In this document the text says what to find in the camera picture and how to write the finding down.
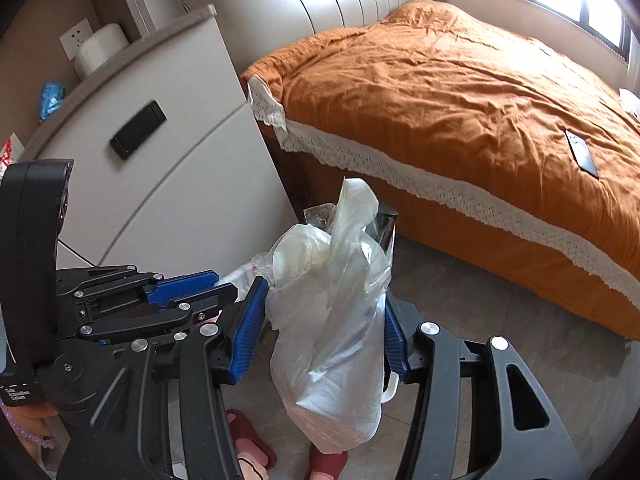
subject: pink slipper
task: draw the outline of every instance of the pink slipper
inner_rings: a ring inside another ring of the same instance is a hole
[[[348,453],[343,451],[340,454],[325,455],[320,453],[313,444],[309,448],[309,469],[306,472],[306,480],[311,477],[311,472],[325,473],[338,480],[338,476],[347,465]]]
[[[251,425],[251,421],[243,412],[238,410],[226,410],[227,415],[235,415],[236,418],[229,423],[229,431],[234,442],[241,438],[247,438],[251,440],[260,450],[267,456],[268,462],[264,467],[265,469],[273,469],[278,462],[277,455],[273,452],[271,447],[267,446],[264,441],[255,433],[254,427]]]

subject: white plastic bag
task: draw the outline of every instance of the white plastic bag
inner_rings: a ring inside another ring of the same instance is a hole
[[[280,330],[271,377],[290,418],[323,453],[366,442],[380,423],[391,264],[364,232],[377,211],[369,186],[347,179],[331,235],[295,225],[252,262],[271,284],[266,313]]]
[[[248,264],[244,264],[242,267],[238,267],[233,272],[220,278],[219,285],[223,283],[233,283],[238,289],[238,298],[236,301],[242,301],[249,293],[249,289],[254,284],[255,277],[258,275],[254,262],[250,261]]]

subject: white nightstand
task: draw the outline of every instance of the white nightstand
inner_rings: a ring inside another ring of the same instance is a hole
[[[154,100],[166,121],[121,160],[111,138]],[[75,159],[60,241],[94,266],[225,274],[296,221],[212,6],[111,58],[23,158]]]

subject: person's foot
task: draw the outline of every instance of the person's foot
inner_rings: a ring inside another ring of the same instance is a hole
[[[337,480],[347,465],[347,458],[346,451],[325,455],[312,444],[309,448],[307,480]]]
[[[227,410],[226,421],[238,453],[250,454],[256,462],[266,469],[276,465],[277,456],[273,450],[258,437],[246,415],[238,410]]]

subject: wall socket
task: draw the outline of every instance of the wall socket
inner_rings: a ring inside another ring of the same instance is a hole
[[[85,18],[60,36],[60,43],[62,43],[62,47],[65,49],[65,54],[69,61],[76,57],[80,45],[93,33],[89,20]]]

